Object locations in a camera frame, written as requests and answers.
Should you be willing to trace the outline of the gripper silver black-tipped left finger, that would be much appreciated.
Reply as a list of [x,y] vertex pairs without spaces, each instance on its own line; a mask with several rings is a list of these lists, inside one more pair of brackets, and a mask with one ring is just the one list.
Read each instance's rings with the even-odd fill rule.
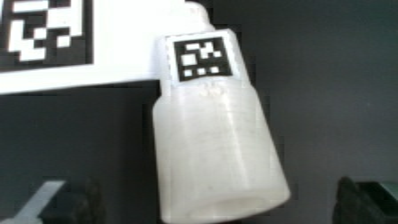
[[102,224],[102,185],[49,180],[11,219],[13,224]]

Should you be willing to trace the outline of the gripper silver black-tipped right finger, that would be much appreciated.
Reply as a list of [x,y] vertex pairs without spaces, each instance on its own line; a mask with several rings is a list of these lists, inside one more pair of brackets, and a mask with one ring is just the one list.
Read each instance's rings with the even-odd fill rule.
[[398,224],[398,182],[340,179],[333,224]]

